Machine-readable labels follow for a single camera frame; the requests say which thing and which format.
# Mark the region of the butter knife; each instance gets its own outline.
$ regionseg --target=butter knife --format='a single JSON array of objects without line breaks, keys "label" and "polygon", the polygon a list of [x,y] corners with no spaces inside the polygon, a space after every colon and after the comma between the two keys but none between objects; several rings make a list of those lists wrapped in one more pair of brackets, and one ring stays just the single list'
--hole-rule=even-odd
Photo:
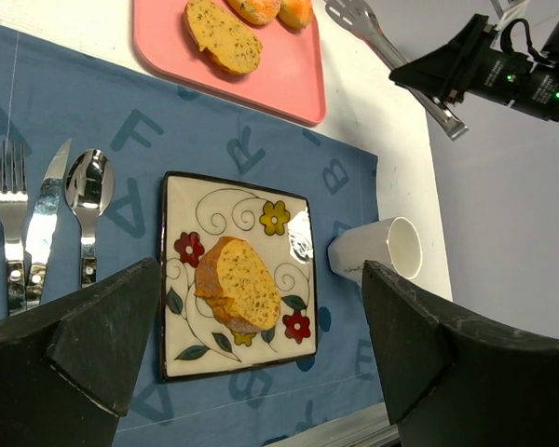
[{"label": "butter knife", "polygon": [[62,177],[66,171],[72,139],[68,139],[49,163],[35,201],[34,214],[29,222],[25,250],[31,255],[31,269],[25,289],[27,310],[39,306],[46,282],[48,258],[52,236],[58,221],[58,205],[62,190]]}]

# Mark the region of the bread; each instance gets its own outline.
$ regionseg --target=bread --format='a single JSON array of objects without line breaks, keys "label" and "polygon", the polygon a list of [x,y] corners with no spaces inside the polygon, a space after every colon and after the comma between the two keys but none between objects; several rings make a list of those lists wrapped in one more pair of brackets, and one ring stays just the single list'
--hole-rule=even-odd
[{"label": "bread", "polygon": [[232,75],[254,71],[261,61],[263,44],[240,19],[211,0],[190,0],[184,22],[211,60]]},{"label": "bread", "polygon": [[306,28],[313,20],[311,0],[281,0],[278,18],[290,28]]},{"label": "bread", "polygon": [[195,271],[195,295],[205,300],[215,319],[234,332],[273,328],[281,297],[265,264],[242,239],[220,237]]},{"label": "bread", "polygon": [[227,0],[236,12],[253,25],[267,25],[280,12],[281,0]]}]

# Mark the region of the white table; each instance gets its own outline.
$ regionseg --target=white table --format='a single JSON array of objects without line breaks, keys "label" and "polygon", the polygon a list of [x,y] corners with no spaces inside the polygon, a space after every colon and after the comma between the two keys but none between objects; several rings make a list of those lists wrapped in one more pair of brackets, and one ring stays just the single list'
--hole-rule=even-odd
[{"label": "white table", "polygon": [[[381,217],[415,223],[424,249],[415,283],[451,299],[425,112],[363,42],[333,23],[322,0],[313,2],[328,107],[315,130],[379,156]],[[1,25],[146,73],[131,47],[131,20],[131,0],[0,0]]]}]

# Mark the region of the tongs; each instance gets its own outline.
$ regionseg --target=tongs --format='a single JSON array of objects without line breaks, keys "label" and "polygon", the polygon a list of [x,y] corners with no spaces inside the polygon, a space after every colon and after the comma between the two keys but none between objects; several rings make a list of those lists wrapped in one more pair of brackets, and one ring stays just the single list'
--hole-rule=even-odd
[{"label": "tongs", "polygon": [[[402,53],[385,37],[375,13],[364,0],[327,0],[325,10],[335,23],[366,42],[390,70],[408,63]],[[412,88],[408,90],[439,123],[451,140],[455,140],[468,130],[468,127],[441,100]]]}]

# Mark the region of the cutlery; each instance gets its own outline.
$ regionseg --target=cutlery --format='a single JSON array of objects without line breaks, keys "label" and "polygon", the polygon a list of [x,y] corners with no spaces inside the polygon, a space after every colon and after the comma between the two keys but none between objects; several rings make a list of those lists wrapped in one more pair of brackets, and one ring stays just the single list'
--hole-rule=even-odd
[{"label": "cutlery", "polygon": [[12,143],[8,176],[7,143],[2,142],[0,179],[0,224],[4,228],[4,253],[7,259],[8,315],[13,316],[27,309],[24,251],[21,242],[22,223],[27,214],[28,202],[24,144],[20,145],[20,172],[18,172],[17,147],[14,142]]},{"label": "cutlery", "polygon": [[[327,0],[325,10],[335,23],[371,47],[390,70],[408,63],[402,53],[383,34],[375,13],[364,0]],[[441,100],[431,98],[412,88],[408,90],[451,140],[466,133],[468,127]]]},{"label": "cutlery", "polygon": [[99,149],[75,160],[66,179],[66,201],[81,226],[81,288],[95,283],[95,229],[114,194],[112,164]]},{"label": "cutlery", "polygon": [[29,222],[25,250],[31,255],[31,269],[27,278],[27,310],[38,307],[46,282],[48,258],[52,245],[52,236],[58,221],[62,177],[66,171],[66,162],[71,148],[69,138],[49,163],[44,180],[35,201],[34,213]]}]

